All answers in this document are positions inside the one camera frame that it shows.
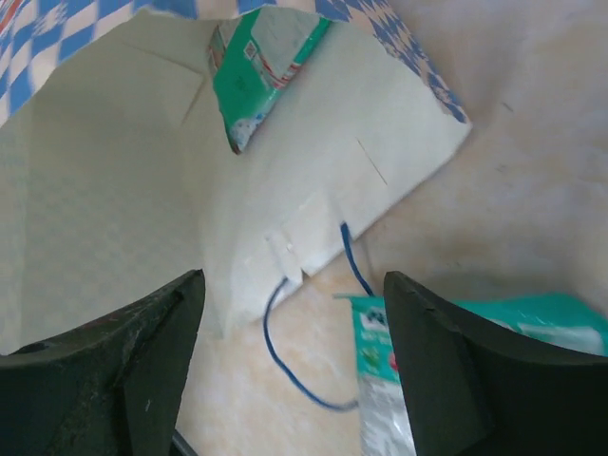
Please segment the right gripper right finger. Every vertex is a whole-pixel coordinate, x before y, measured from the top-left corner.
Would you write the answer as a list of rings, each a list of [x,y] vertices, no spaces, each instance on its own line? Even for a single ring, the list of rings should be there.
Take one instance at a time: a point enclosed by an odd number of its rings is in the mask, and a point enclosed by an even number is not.
[[[400,272],[389,334],[420,455],[603,455],[607,360],[510,331]]]

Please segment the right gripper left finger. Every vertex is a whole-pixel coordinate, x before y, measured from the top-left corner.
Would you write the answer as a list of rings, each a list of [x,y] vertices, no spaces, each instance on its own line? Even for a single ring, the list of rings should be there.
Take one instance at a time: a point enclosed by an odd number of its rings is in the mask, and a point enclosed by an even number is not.
[[[2,454],[195,454],[176,424],[204,300],[192,270],[2,356]]]

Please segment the teal snack packet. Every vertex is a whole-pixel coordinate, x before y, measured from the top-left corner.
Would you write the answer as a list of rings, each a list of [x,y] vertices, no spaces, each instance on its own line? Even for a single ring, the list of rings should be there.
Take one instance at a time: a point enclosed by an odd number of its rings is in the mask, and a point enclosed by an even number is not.
[[[364,455],[414,455],[409,418],[380,296],[337,294],[351,303],[361,449]],[[569,294],[537,294],[456,304],[510,331],[552,345],[607,354],[607,318]]]
[[[234,153],[245,150],[330,25],[316,14],[263,7],[215,26],[208,66]]]

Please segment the blue checkered paper bag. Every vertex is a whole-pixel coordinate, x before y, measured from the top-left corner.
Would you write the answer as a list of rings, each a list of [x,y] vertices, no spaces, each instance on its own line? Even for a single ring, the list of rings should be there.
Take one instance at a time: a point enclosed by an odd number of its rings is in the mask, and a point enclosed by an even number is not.
[[[245,150],[208,66],[263,7],[331,22]],[[289,295],[448,162],[471,122],[388,1],[5,1],[1,352],[205,272],[206,330]]]

